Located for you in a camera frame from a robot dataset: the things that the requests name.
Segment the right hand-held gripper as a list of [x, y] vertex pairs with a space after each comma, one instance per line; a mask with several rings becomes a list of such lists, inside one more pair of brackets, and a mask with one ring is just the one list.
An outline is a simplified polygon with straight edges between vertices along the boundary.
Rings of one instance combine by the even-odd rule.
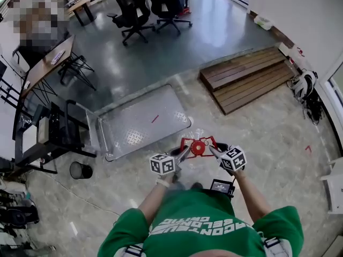
[[245, 152], [240, 146], [229, 146], [226, 143], [216, 143], [216, 147], [209, 146], [210, 152], [219, 158], [220, 166], [231, 176], [233, 173], [244, 170], [247, 164]]

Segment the person's left hand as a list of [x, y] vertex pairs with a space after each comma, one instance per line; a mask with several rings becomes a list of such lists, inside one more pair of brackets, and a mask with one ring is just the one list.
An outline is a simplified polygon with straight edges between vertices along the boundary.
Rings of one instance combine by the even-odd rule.
[[174, 182], [174, 177], [175, 177], [175, 172], [170, 172], [166, 175], [160, 176], [160, 179], [169, 184], [172, 184]]

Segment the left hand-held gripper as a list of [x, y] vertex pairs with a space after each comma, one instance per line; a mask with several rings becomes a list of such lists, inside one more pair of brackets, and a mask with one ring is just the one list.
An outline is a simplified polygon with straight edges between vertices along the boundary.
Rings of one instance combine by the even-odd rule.
[[190, 153], [190, 147], [185, 145], [182, 148], [176, 147], [167, 154], [155, 154], [149, 158], [150, 170], [160, 177], [170, 173], [178, 175], [181, 171], [179, 165], [186, 160]]

